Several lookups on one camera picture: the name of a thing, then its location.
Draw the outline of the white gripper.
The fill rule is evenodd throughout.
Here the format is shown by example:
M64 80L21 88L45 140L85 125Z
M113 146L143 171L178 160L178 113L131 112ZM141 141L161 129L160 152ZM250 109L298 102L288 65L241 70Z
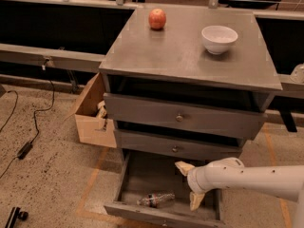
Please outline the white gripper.
M205 177L205 168L194 168L194 165L184 161L177 161L175 165L184 176L187 176L188 185L193 191L190 193L190 210L195 211L200 207L205 197L204 193L211 190L211 184Z

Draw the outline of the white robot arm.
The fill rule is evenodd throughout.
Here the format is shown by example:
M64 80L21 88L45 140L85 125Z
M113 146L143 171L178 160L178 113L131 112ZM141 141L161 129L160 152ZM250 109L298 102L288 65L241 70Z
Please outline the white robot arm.
M197 210L206 193L213 189L253 190L296 202L293 228L304 228L303 165L246 167L238 158L211 161L204 166L184 161L177 161L175 165L191 189L191 211Z

